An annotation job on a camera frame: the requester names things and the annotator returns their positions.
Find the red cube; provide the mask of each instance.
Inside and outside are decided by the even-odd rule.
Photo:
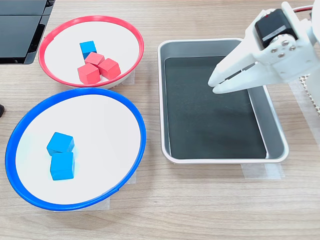
[[[96,84],[101,80],[99,69],[91,63],[79,67],[78,73],[83,84]]]
[[[86,64],[92,64],[96,67],[98,67],[98,65],[100,63],[102,63],[105,60],[105,56],[95,53],[95,52],[91,52],[86,59],[84,60],[84,62]]]
[[[107,58],[102,63],[100,63],[98,65],[98,68],[102,76],[109,80],[114,79],[121,74],[119,64],[110,58]]]

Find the red cable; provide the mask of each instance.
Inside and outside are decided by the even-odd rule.
[[[299,13],[299,12],[310,11],[310,10],[312,10],[312,7],[303,7],[303,8],[294,10],[294,12]]]

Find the red bowl rim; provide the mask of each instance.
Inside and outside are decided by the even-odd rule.
[[[61,80],[60,78],[56,77],[47,67],[46,62],[45,62],[45,52],[46,49],[48,47],[48,45],[52,42],[52,40],[59,34],[61,33],[63,30],[76,25],[76,24],[80,24],[80,23],[85,23],[85,22],[107,22],[107,23],[113,23],[113,24],[117,24],[120,25],[126,29],[128,29],[130,32],[133,33],[133,35],[136,37],[138,44],[139,44],[139,55],[138,58],[135,62],[135,64],[125,73],[117,76],[116,78],[109,80],[109,81],[104,81],[104,82],[98,82],[95,84],[76,84],[76,83],[70,83],[70,82],[66,82]],[[127,76],[129,73],[131,73],[136,66],[139,64],[140,60],[142,59],[142,56],[144,54],[144,50],[145,50],[145,44],[144,44],[144,40],[143,37],[141,36],[140,32],[138,31],[138,29],[136,29],[132,24],[130,24],[127,21],[124,21],[122,19],[116,18],[116,17],[112,17],[112,16],[102,16],[102,15],[94,15],[94,16],[82,16],[82,17],[78,17],[75,18],[73,20],[67,21],[63,24],[61,24],[60,26],[56,27],[53,31],[51,31],[42,41],[42,44],[39,48],[39,53],[38,53],[38,59],[39,59],[39,63],[41,68],[43,69],[43,71],[53,80],[61,83],[61,84],[65,84],[65,85],[69,85],[72,87],[77,87],[77,88],[87,88],[87,87],[100,87],[100,86],[105,86],[108,84],[112,84],[116,81],[118,81],[119,79],[122,79],[123,77]]]

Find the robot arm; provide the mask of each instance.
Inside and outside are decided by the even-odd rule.
[[[281,9],[263,10],[246,29],[244,40],[214,69],[208,81],[213,92],[288,83],[309,75],[306,84],[319,86],[320,95],[320,83],[314,80],[320,76],[320,59],[314,49],[320,37],[318,5],[320,9],[320,0],[314,2],[312,23],[299,21],[287,2]]]

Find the tray rim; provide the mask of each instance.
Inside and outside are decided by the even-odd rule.
[[[162,76],[162,61],[161,61],[161,49],[163,46],[169,43],[182,43],[182,42],[209,42],[209,41],[242,41],[242,38],[212,38],[212,39],[175,39],[163,41],[157,48],[157,58],[158,58],[158,84],[159,84],[159,112],[160,112],[160,143],[162,154],[174,164],[248,164],[248,163],[280,163],[284,161],[289,155],[289,145],[282,129],[280,120],[276,113],[275,107],[272,103],[271,97],[269,95],[267,87],[262,86],[267,103],[271,109],[272,117],[275,121],[278,133],[280,135],[283,152],[277,158],[201,158],[201,159],[178,159],[172,157],[166,150],[165,145],[165,121],[164,121],[164,99],[163,99],[163,76]]]

